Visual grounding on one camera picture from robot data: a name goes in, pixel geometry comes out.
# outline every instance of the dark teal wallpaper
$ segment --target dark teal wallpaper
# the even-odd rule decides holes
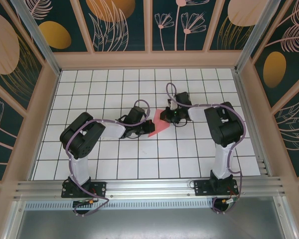
[[[202,50],[214,7],[213,0],[153,0],[152,50]]]
[[[143,0],[80,0],[95,51],[145,51]]]
[[[291,163],[299,177],[299,92],[275,114]]]
[[[299,0],[287,10],[255,67],[271,106],[299,80]]]
[[[263,39],[265,38],[265,36],[267,35],[269,29],[271,28],[271,26],[273,25],[274,21],[276,20],[277,15],[279,14],[281,8],[283,7],[283,5],[285,4],[286,0],[281,0],[279,3],[279,6],[274,14],[274,16],[271,18],[271,21],[269,22],[266,30],[264,31],[262,37],[259,39],[258,44],[256,45],[255,49],[253,50],[253,52],[251,53],[251,58],[254,58],[254,55],[256,54],[260,44],[263,42]]]
[[[42,65],[0,4],[0,85],[25,109]]]
[[[70,0],[25,0],[25,4],[53,52],[87,51]]]
[[[0,180],[12,153],[23,117],[0,98]]]
[[[242,50],[267,0],[225,0],[210,50]]]

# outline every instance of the purple cable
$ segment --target purple cable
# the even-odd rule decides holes
[[[101,196],[97,196],[97,195],[95,195],[95,194],[93,194],[93,193],[90,193],[89,191],[87,191],[87,190],[85,190],[84,188],[82,188],[82,186],[79,184],[79,182],[77,181],[76,177],[75,177],[74,174],[73,174],[73,169],[72,169],[72,164],[71,164],[72,157],[71,157],[71,154],[69,153],[69,146],[70,146],[71,142],[72,142],[73,139],[80,133],[80,131],[81,131],[84,127],[86,127],[87,125],[89,125],[89,124],[91,124],[91,123],[93,123],[93,122],[100,122],[100,123],[102,123],[102,122],[117,123],[117,124],[120,124],[120,125],[123,125],[123,126],[137,126],[137,125],[140,125],[140,124],[144,123],[144,122],[148,119],[148,117],[149,117],[149,115],[150,115],[150,105],[149,105],[148,102],[145,101],[145,100],[137,100],[137,101],[135,101],[134,106],[136,105],[137,102],[144,102],[144,103],[147,105],[147,107],[148,107],[147,112],[146,112],[145,119],[142,120],[141,122],[139,122],[139,123],[135,123],[135,124],[126,124],[126,123],[121,123],[121,122],[118,122],[118,121],[116,121],[116,120],[110,120],[110,119],[92,119],[92,120],[90,120],[90,121],[87,121],[84,125],[82,125],[82,126],[81,126],[81,127],[80,127],[80,128],[73,134],[73,135],[72,135],[72,137],[70,138],[69,142],[66,144],[66,147],[65,147],[65,153],[66,153],[66,154],[68,155],[68,157],[69,157],[69,169],[70,169],[70,173],[71,173],[72,179],[73,179],[74,183],[76,184],[76,186],[78,186],[79,189],[81,189],[81,190],[82,190],[83,192],[85,192],[86,194],[92,196],[93,198],[98,198],[98,199],[106,200],[104,203],[102,203],[102,204],[101,204],[100,206],[98,206],[96,209],[94,209],[94,210],[92,210],[92,211],[89,211],[89,212],[87,212],[86,214],[78,214],[78,213],[76,212],[76,209],[77,209],[79,206],[82,205],[82,204],[78,204],[78,205],[74,208],[74,212],[76,213],[77,216],[80,215],[81,217],[84,217],[84,216],[88,216],[88,215],[91,215],[91,214],[97,212],[101,207],[103,207],[104,205],[106,205],[106,204],[109,202],[109,199],[108,199],[108,198],[101,197]]]
[[[168,97],[169,97],[172,101],[174,101],[176,104],[178,104],[178,105],[180,105],[180,106],[188,107],[188,108],[191,108],[191,107],[213,107],[213,106],[216,106],[216,107],[222,107],[222,108],[225,108],[225,109],[231,111],[232,113],[234,113],[234,114],[238,117],[238,119],[241,121],[241,123],[242,123],[242,125],[243,125],[243,131],[244,131],[244,132],[243,132],[243,136],[240,138],[240,140],[239,140],[237,143],[235,143],[235,144],[230,148],[230,152],[229,152],[228,157],[227,157],[227,169],[228,169],[228,171],[231,172],[232,174],[236,174],[236,173],[239,173],[239,174],[240,174],[239,193],[238,193],[238,196],[237,196],[237,200],[239,200],[239,198],[240,198],[240,194],[241,194],[241,189],[242,189],[243,174],[242,174],[241,171],[239,171],[239,172],[233,172],[233,171],[230,169],[230,155],[231,155],[231,153],[233,152],[233,149],[234,149],[234,148],[235,148],[241,141],[243,141],[243,139],[244,139],[245,136],[246,136],[246,126],[245,126],[244,120],[241,118],[241,116],[240,116],[236,111],[234,111],[232,108],[230,108],[230,107],[228,107],[228,106],[225,106],[225,105],[221,105],[221,104],[197,104],[197,105],[190,106],[190,105],[181,104],[181,103],[177,102],[177,101],[174,99],[174,97],[172,97],[172,96],[169,94],[169,92],[168,92],[168,86],[169,86],[169,85],[171,85],[172,87],[174,87],[174,89],[175,89],[175,94],[176,94],[176,86],[175,86],[173,83],[171,83],[171,82],[167,83],[167,85],[166,85],[166,93],[167,93]],[[216,199],[217,199],[217,197],[213,198],[213,202],[212,202],[212,210],[213,210],[214,212],[216,212],[216,213],[219,213],[219,212],[222,212],[222,211],[220,211],[220,210],[218,210],[217,208],[214,207]],[[231,210],[234,208],[235,205],[236,205],[236,202],[234,203],[234,205],[233,205],[230,209],[227,210],[227,212],[231,211]]]

